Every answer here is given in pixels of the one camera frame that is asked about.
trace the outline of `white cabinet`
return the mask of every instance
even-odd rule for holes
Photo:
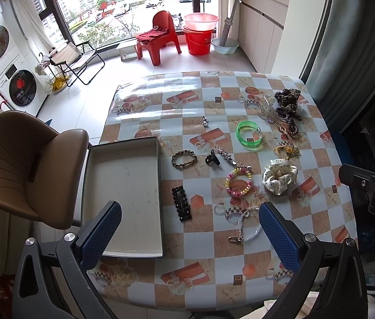
[[[239,44],[258,73],[271,73],[282,29],[256,10],[241,5]]]
[[[271,73],[289,0],[241,0],[238,41],[258,73]]]

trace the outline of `blue gripper pad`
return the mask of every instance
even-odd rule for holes
[[[121,206],[115,202],[82,245],[80,269],[83,272],[91,270],[97,265],[103,251],[120,225],[121,219]]]
[[[297,272],[300,268],[299,248],[267,204],[260,206],[258,219],[284,267]]]

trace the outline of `red bucket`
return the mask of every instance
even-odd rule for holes
[[[190,55],[206,55],[211,48],[211,37],[214,30],[193,31],[186,26],[182,27],[186,36],[187,48]]]

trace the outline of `red plastic chair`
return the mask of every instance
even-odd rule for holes
[[[143,57],[143,48],[146,48],[150,54],[152,59],[152,64],[154,66],[160,65],[160,54],[159,50],[163,47],[167,46],[167,43],[174,42],[175,47],[177,48],[177,52],[179,54],[182,53],[180,49],[180,44],[178,43],[177,34],[175,33],[174,22],[172,20],[171,14],[166,11],[162,10],[155,14],[152,21],[153,26],[159,26],[164,29],[169,29],[170,33],[161,37],[150,41],[147,44],[142,44],[140,41],[137,41],[137,55],[138,59],[141,60]]]

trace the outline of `checkered tablecloth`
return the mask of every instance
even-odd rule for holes
[[[244,99],[263,99],[277,106],[274,92],[301,90],[302,122],[293,142],[301,150],[291,164],[299,169],[297,184],[280,197],[263,188],[262,174],[273,149],[285,138],[261,111]],[[209,126],[202,125],[205,115]],[[237,125],[256,122],[263,142],[256,150],[242,146]],[[102,257],[88,273],[108,299],[165,309],[213,310],[248,305],[278,295],[291,279],[264,232],[252,242],[231,244],[236,225],[221,212],[232,205],[247,208],[272,201],[303,233],[322,241],[357,238],[350,192],[340,183],[340,159],[325,121],[304,84],[296,78],[247,72],[189,72],[152,75],[122,85],[114,96],[100,143],[157,136],[161,144],[161,196],[166,256],[154,259]],[[236,162],[253,167],[254,187],[241,199],[231,198],[224,180],[233,167],[209,167],[205,157],[221,147]],[[179,170],[171,156],[193,150],[198,162]],[[181,223],[171,188],[183,185],[191,204],[191,221]],[[257,227],[244,221],[244,235]]]

